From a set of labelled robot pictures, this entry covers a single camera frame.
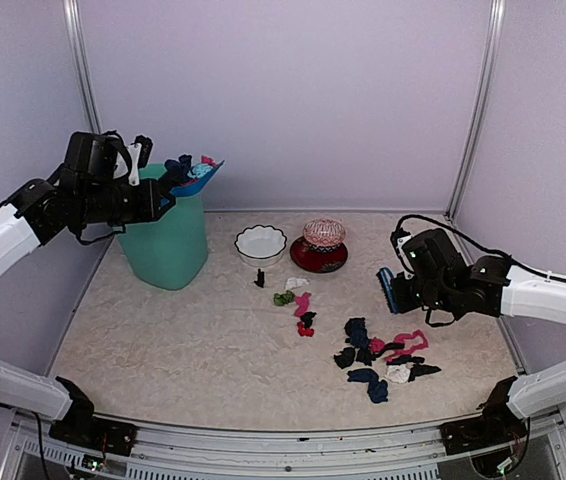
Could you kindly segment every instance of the table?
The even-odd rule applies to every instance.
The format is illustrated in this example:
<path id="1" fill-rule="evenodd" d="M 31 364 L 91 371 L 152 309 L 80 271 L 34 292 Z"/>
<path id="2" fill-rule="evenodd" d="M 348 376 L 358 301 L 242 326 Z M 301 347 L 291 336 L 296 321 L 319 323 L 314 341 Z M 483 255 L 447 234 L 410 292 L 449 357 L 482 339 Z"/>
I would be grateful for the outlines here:
<path id="1" fill-rule="evenodd" d="M 255 224 L 281 228 L 289 244 L 303 225 L 327 216 L 343 223 L 350 258 L 330 274 L 310 274 L 289 254 L 266 271 L 235 251 L 238 232 Z M 208 213 L 209 259 L 185 289 L 164 291 L 138 280 L 114 241 L 65 336 L 53 373 L 77 383 L 98 412 L 202 428 L 302 431 L 394 426 L 476 413 L 497 381 L 515 374 L 495 320 L 467 315 L 430 328 L 424 312 L 392 315 L 375 276 L 400 271 L 389 234 L 399 216 L 385 213 Z M 430 228 L 408 221 L 412 233 Z M 317 313 L 314 337 L 300 337 L 294 306 L 272 296 L 302 276 Z M 370 337 L 390 341 L 421 329 L 426 363 L 440 373 L 389 384 L 389 402 L 372 404 L 366 386 L 348 383 L 332 355 L 344 348 L 343 326 L 366 317 Z M 447 320 L 435 312 L 433 321 Z M 355 363 L 352 368 L 364 368 Z M 373 367 L 382 376 L 384 362 Z"/>

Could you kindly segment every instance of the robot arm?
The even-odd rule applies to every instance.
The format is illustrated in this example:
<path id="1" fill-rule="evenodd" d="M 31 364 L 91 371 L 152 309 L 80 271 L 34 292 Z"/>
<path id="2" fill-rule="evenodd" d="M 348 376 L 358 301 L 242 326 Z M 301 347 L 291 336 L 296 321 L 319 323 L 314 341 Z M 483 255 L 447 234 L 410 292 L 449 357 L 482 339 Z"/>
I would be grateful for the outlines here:
<path id="1" fill-rule="evenodd" d="M 52 177 L 27 182 L 0 204 L 0 277 L 66 227 L 79 242 L 90 244 L 112 234 L 86 241 L 82 232 L 89 224 L 122 229 L 114 234 L 126 224 L 160 219 L 176 201 L 169 178 L 139 178 L 151 147 L 151 140 L 141 136 L 126 148 L 118 135 L 74 133 Z M 101 420 L 95 429 L 92 402 L 69 380 L 35 375 L 1 360 L 0 404 L 54 420 L 53 436 L 87 447 L 112 427 Z"/>
<path id="2" fill-rule="evenodd" d="M 535 270 L 498 250 L 467 265 L 441 228 L 415 236 L 399 228 L 391 241 L 406 270 L 391 280 L 388 293 L 393 313 L 422 308 L 428 323 L 432 310 L 444 310 L 452 314 L 452 322 L 466 313 L 478 312 L 493 317 L 534 317 L 566 325 L 565 276 Z M 480 419 L 442 427 L 444 443 L 448 453 L 458 453 L 507 441 L 513 433 L 523 436 L 526 432 L 522 419 L 565 402 L 566 361 L 532 375 L 502 380 L 492 391 Z M 502 428 L 489 431 L 489 425 Z M 463 435 L 463 430 L 472 430 L 473 434 Z M 482 438 L 483 445 L 468 438 Z"/>

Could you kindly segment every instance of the trash can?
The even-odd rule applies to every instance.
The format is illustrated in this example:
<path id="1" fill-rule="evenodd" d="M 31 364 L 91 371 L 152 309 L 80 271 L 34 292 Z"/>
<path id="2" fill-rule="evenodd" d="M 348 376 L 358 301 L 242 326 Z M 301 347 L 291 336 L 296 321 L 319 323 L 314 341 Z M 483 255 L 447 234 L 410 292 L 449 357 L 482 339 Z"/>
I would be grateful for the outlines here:
<path id="1" fill-rule="evenodd" d="M 147 165 L 141 178 L 159 178 L 161 164 Z M 132 271 L 141 280 L 166 290 L 188 285 L 207 260 L 207 235 L 201 193 L 177 198 L 158 222 L 127 226 L 117 236 Z"/>

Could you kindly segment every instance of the white cloth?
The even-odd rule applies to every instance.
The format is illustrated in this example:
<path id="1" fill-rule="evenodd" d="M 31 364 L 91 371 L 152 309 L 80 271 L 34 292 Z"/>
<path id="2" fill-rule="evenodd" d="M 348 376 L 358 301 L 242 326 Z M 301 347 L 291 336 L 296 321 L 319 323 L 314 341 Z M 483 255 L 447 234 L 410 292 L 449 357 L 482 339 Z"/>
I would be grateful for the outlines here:
<path id="1" fill-rule="evenodd" d="M 290 277 L 285 282 L 285 289 L 294 290 L 295 288 L 306 287 L 309 284 L 310 281 L 305 278 Z"/>
<path id="2" fill-rule="evenodd" d="M 407 383 L 410 378 L 410 369 L 406 364 L 388 365 L 385 378 L 394 383 Z"/>

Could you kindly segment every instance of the blue brush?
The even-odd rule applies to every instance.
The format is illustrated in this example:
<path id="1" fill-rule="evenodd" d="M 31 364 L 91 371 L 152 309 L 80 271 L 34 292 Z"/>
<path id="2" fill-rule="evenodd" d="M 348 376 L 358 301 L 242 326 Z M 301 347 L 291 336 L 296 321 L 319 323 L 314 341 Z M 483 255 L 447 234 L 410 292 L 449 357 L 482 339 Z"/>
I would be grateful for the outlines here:
<path id="1" fill-rule="evenodd" d="M 394 279 L 392 270 L 383 267 L 376 273 L 376 277 L 379 279 L 379 282 L 381 282 L 381 287 L 383 288 L 383 293 L 385 293 L 385 300 L 387 300 L 387 306 L 390 308 L 390 312 L 399 313 L 399 309 L 396 306 L 396 299 L 394 298 L 394 292 L 392 291 L 392 280 Z"/>

